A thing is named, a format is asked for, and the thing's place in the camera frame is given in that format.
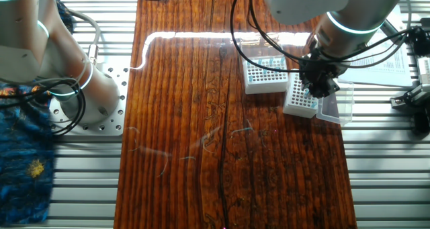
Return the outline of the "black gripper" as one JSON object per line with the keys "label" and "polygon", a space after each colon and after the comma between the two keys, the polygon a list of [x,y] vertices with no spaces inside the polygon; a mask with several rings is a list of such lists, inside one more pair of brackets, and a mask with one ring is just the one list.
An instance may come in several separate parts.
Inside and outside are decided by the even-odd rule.
{"label": "black gripper", "polygon": [[325,56],[306,55],[299,62],[302,90],[310,92],[315,98],[328,97],[340,90],[339,85],[333,79],[320,80],[323,75],[329,78],[337,78],[346,68],[335,63],[329,63]]}

